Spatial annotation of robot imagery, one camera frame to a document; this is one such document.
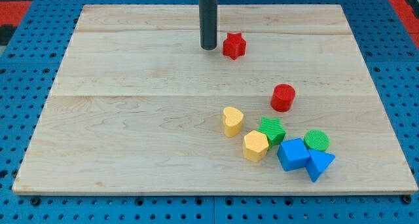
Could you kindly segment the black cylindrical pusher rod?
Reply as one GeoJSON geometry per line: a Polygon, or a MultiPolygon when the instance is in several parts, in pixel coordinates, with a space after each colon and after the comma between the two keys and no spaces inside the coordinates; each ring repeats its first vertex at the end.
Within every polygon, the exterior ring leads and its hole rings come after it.
{"type": "Polygon", "coordinates": [[[198,0],[200,46],[204,50],[217,47],[217,0],[198,0]]]}

